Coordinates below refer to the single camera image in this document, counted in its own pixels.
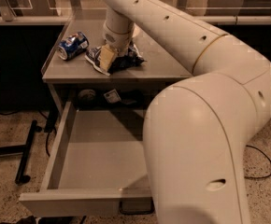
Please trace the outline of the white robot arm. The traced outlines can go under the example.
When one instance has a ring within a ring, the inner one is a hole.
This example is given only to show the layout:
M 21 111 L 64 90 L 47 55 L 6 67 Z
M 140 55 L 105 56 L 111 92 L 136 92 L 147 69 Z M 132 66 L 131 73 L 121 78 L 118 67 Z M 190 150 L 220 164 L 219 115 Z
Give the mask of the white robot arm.
M 105 32 L 135 22 L 191 77 L 150 103 L 143 146 L 158 224 L 250 224 L 243 154 L 271 119 L 271 62 L 158 0 L 104 0 Z

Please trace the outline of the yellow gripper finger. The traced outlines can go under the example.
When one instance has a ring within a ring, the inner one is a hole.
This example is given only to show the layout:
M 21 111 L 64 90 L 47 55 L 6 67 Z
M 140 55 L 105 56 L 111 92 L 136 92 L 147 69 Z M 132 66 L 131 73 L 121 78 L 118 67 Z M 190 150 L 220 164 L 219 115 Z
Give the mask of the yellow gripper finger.
M 109 44 L 105 44 L 101 48 L 100 69 L 106 73 L 111 67 L 114 60 L 117 58 L 117 56 L 118 56 L 117 50 L 112 48 Z

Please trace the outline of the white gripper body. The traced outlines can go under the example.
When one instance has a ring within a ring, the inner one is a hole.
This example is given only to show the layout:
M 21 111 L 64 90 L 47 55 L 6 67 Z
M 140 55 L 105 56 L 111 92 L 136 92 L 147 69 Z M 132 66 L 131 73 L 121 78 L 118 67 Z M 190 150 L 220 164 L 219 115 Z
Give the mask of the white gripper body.
M 111 7 L 107 8 L 103 25 L 103 38 L 118 52 L 119 56 L 123 56 L 128 50 L 133 32 L 134 23 L 129 18 Z

